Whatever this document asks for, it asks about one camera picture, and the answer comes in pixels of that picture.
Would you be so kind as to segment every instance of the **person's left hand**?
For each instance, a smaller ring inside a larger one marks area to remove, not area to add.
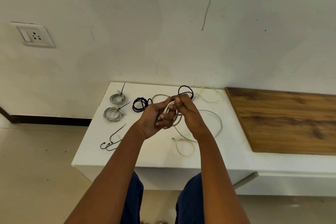
[[[166,101],[150,104],[142,113],[140,119],[136,122],[140,129],[145,133],[146,139],[155,135],[160,129],[167,129],[173,125],[176,116],[176,105],[170,105],[169,112],[161,114],[166,106],[171,102],[170,97]]]

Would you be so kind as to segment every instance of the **wall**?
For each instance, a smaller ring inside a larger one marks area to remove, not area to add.
[[[0,105],[91,118],[110,81],[336,94],[334,0],[0,0]],[[20,43],[41,23],[56,49]]]

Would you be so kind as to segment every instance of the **hand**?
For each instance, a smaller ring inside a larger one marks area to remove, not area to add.
[[[184,121],[196,140],[203,137],[204,134],[210,133],[195,104],[187,94],[173,96],[173,100],[179,112],[183,114]]]
[[[161,114],[171,101],[171,97],[168,97],[164,102],[150,104],[136,122],[139,128],[145,133],[146,139],[155,135],[160,129],[167,129],[173,125],[177,110],[176,105],[170,105],[169,112]]]

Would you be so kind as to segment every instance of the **forearm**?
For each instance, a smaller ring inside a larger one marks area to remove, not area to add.
[[[133,124],[66,224],[120,222],[128,185],[145,139],[137,123]]]
[[[198,138],[205,223],[249,223],[215,139],[209,131]]]

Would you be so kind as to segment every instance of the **white tabletop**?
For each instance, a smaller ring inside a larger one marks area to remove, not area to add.
[[[176,86],[126,83],[123,90],[126,96],[125,103],[131,103],[122,108],[122,112],[125,116],[121,121],[109,122],[103,117],[103,112],[107,107],[114,106],[110,102],[110,96],[117,93],[117,90],[121,90],[123,85],[123,82],[111,82],[108,86],[73,159],[73,166],[104,166],[114,151],[102,150],[99,147],[100,144],[103,142],[108,143],[111,134],[126,124],[123,129],[112,137],[112,141],[115,142],[119,140],[117,135],[122,138],[130,126],[138,120],[142,114],[132,110],[133,101],[137,97],[148,99],[156,94],[176,95],[179,88]],[[194,93],[200,92],[199,88],[192,89]],[[216,138],[216,142],[227,169],[336,174],[336,156],[252,152],[225,91],[220,90],[220,92],[223,98],[217,103],[206,103],[200,98],[196,98],[194,103],[198,109],[210,110],[221,117],[223,130]],[[202,96],[209,101],[215,101],[220,98],[220,96],[211,89],[204,89]],[[163,100],[165,100],[165,97],[156,97],[154,102],[161,102]],[[201,112],[201,115],[210,131],[216,134],[220,128],[219,119],[208,112]],[[183,119],[177,127],[184,135],[188,134]],[[176,136],[178,136],[178,133],[174,128],[170,128],[161,130],[153,137],[147,139],[141,148],[136,166],[199,169],[201,167],[201,159],[198,144],[194,143],[195,152],[191,157],[183,157],[176,150],[175,141],[171,139]],[[178,145],[179,150],[185,155],[192,152],[192,146],[187,142],[180,141]]]

